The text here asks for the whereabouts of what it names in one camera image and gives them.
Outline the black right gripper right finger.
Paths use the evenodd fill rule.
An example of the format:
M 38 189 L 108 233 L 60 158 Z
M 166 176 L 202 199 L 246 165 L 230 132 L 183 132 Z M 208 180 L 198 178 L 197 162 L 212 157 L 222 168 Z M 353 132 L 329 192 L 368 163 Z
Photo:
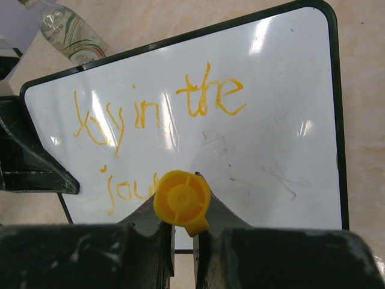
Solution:
M 196 288 L 383 288 L 369 246 L 350 231 L 340 177 L 340 230 L 255 228 L 214 196 L 193 239 Z

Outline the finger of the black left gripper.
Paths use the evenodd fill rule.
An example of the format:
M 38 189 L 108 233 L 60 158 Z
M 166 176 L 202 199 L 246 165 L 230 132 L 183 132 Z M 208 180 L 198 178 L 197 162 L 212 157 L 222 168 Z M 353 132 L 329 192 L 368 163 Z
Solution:
M 78 194 L 79 182 L 42 146 L 23 99 L 1 97 L 1 190 Z

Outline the white whiteboard black frame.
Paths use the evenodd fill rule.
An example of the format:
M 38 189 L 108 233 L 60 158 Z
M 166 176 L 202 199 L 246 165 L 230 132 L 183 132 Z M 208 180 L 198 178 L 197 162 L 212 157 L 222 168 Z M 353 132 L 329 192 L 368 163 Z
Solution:
M 43 148 L 80 184 L 75 224 L 116 223 L 171 170 L 251 226 L 348 229 L 336 15 L 293 1 L 25 83 Z

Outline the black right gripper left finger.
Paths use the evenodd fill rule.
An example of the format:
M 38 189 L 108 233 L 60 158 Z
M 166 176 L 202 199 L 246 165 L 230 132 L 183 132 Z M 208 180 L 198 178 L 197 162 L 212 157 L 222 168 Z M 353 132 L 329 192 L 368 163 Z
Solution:
M 1 227 L 2 288 L 168 288 L 173 263 L 151 200 L 116 224 Z

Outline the yellow capped white marker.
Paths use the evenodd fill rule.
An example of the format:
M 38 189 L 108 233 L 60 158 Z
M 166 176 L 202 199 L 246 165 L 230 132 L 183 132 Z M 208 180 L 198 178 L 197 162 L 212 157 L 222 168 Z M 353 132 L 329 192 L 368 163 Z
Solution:
M 209 229 L 206 214 L 211 202 L 206 180 L 193 173 L 172 170 L 159 181 L 153 207 L 160 220 L 183 227 L 190 237 Z

